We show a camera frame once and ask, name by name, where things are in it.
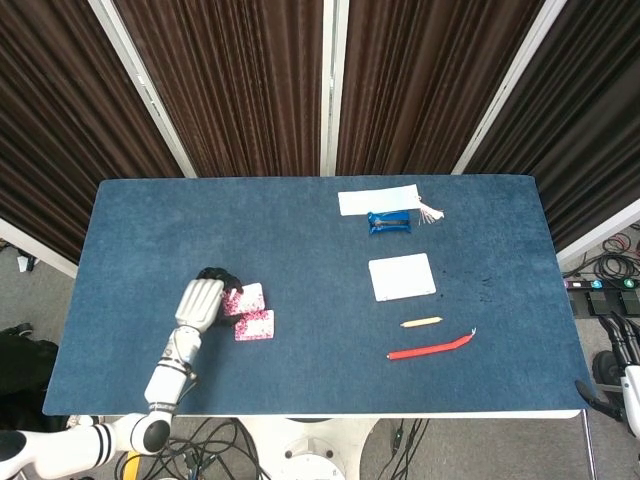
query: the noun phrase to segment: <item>white card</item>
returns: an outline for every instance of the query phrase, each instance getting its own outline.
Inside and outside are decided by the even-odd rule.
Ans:
[[[436,293],[426,253],[371,260],[369,271],[378,302]]]
[[[417,185],[384,188],[382,190],[338,192],[338,202],[340,203],[340,215],[342,216],[420,208]]]

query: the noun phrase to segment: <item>pencil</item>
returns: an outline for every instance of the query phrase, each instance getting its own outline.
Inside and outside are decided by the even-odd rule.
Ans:
[[[432,325],[442,320],[442,317],[421,318],[420,320],[411,320],[400,324],[403,328],[421,327],[422,325]]]

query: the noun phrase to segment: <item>pink patterned card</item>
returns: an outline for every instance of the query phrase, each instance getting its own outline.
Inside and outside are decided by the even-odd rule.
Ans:
[[[273,338],[275,315],[273,310],[246,313],[236,323],[236,341],[264,340]]]
[[[225,292],[222,297],[222,308],[227,316],[238,315],[240,313],[251,313],[265,309],[264,295],[262,294],[262,284],[252,283],[243,285],[243,293],[238,293],[234,288]]]

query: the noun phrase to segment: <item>red object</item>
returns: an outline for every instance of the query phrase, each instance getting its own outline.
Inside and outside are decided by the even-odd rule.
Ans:
[[[402,360],[403,358],[422,357],[424,355],[431,355],[432,353],[447,352],[449,350],[455,350],[463,345],[466,345],[471,341],[476,334],[476,329],[471,330],[469,335],[460,337],[457,340],[449,343],[441,343],[440,345],[430,345],[428,347],[411,348],[409,350],[399,350],[397,352],[391,352],[387,355],[389,360]]]

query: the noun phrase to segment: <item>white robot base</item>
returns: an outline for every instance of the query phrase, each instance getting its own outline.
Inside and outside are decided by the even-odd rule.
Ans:
[[[359,480],[360,457],[377,418],[298,421],[240,417],[273,480]]]

